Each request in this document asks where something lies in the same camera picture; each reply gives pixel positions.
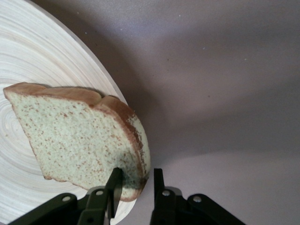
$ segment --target bamboo plate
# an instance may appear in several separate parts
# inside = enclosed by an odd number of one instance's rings
[[[65,192],[80,199],[86,190],[45,180],[3,88],[18,82],[82,86],[118,96],[119,88],[95,55],[66,26],[34,3],[0,1],[0,222],[9,223]],[[120,202],[112,224],[133,202]]]

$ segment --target round plate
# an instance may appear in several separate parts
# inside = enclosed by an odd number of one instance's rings
[[[30,82],[81,86],[126,102],[95,55],[62,23],[24,0],[0,1],[0,222],[9,223],[33,208],[69,192],[80,199],[86,190],[68,182],[45,180],[3,88]],[[120,202],[112,224],[133,202]]]

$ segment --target metal bolt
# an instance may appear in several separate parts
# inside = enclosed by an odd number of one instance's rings
[[[69,201],[70,199],[71,199],[70,196],[65,196],[65,197],[62,198],[62,201],[63,201],[63,202],[67,202],[67,201]]]
[[[163,191],[163,196],[169,196],[169,195],[170,195],[170,192],[168,190]]]
[[[201,201],[202,201],[202,199],[201,199],[201,197],[200,196],[194,196],[193,197],[193,201],[195,202],[195,203],[200,203]]]
[[[96,195],[103,195],[103,191],[97,191]]]

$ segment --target gray background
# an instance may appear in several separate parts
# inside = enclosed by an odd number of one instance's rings
[[[152,168],[246,224],[300,221],[300,1],[33,0],[100,59]],[[153,171],[120,225],[148,225]]]

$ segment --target bread crust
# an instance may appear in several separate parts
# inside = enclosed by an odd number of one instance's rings
[[[49,96],[53,98],[62,98],[72,101],[81,101],[85,102],[92,110],[102,111],[106,114],[112,115],[112,117],[121,125],[122,129],[124,130],[128,140],[130,141],[134,149],[137,159],[139,159],[137,164],[137,170],[138,175],[141,178],[140,189],[135,190],[131,197],[123,197],[121,198],[121,200],[125,202],[130,202],[140,195],[148,179],[149,171],[146,171],[145,162],[143,160],[143,143],[141,141],[137,129],[133,126],[132,123],[130,123],[130,120],[133,117],[136,117],[136,114],[125,103],[112,96],[105,96],[104,98],[101,98],[100,94],[98,94],[97,92],[84,88],[47,88],[43,85],[26,82],[17,83],[4,88],[4,94],[8,100],[10,100],[8,96],[9,92],[18,93],[25,96]],[[44,178],[47,180],[54,179],[59,182],[65,181],[57,180],[56,178],[50,176],[44,176]]]

